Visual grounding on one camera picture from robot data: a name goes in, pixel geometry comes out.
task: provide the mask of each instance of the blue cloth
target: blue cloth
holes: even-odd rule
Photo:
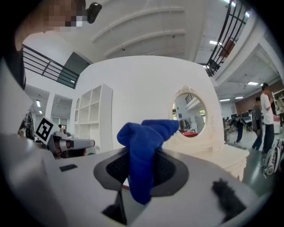
[[[141,204],[150,201],[150,190],[154,185],[154,151],[161,148],[177,130],[174,120],[145,120],[142,124],[126,123],[117,140],[130,148],[129,188],[132,197]]]

